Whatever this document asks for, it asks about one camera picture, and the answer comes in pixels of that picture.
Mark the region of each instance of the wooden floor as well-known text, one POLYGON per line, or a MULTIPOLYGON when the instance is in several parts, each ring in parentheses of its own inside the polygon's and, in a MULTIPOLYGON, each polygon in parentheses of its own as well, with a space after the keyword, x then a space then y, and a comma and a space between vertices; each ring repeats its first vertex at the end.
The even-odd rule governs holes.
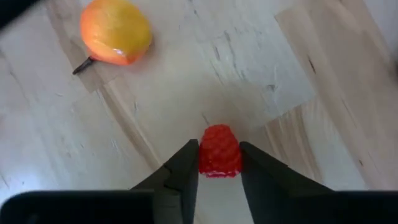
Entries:
MULTIPOLYGON (((333 189, 398 189, 394 0, 132 2, 154 44, 126 67, 72 75, 89 0, 0 34, 0 203, 131 188, 219 123, 333 189)), ((200 177, 195 223, 252 223, 240 177, 200 177)))

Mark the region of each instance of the raspberry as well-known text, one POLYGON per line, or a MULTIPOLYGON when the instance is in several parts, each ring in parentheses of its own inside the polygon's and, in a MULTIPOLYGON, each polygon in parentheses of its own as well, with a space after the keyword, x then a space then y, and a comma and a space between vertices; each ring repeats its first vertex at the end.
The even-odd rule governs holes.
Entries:
POLYGON ((242 155, 229 126, 210 126, 199 148, 199 173, 207 177, 234 177, 242 171, 242 155))

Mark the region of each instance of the orange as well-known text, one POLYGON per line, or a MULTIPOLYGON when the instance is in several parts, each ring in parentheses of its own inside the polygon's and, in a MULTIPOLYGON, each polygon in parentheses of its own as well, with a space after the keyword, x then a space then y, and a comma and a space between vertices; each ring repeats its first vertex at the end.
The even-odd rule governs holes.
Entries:
POLYGON ((127 0, 94 0, 80 19, 81 37, 91 58, 128 65, 149 48, 152 34, 147 19, 127 0))

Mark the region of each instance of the orange fruit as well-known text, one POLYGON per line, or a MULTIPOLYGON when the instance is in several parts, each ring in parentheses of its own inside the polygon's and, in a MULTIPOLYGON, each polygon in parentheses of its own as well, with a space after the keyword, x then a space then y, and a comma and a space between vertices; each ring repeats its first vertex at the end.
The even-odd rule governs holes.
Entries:
POLYGON ((150 24, 127 0, 94 0, 81 14, 81 37, 91 58, 118 65, 136 61, 152 42, 150 24))

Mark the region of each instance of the fruit stem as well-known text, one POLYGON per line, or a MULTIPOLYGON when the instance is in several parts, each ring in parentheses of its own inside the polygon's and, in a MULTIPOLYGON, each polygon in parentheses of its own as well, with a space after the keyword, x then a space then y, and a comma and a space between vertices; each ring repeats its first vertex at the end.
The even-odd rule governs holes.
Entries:
POLYGON ((96 62, 95 59, 88 57, 79 67, 77 67, 72 74, 76 75, 79 74, 80 72, 84 71, 87 67, 92 65, 94 62, 96 62))

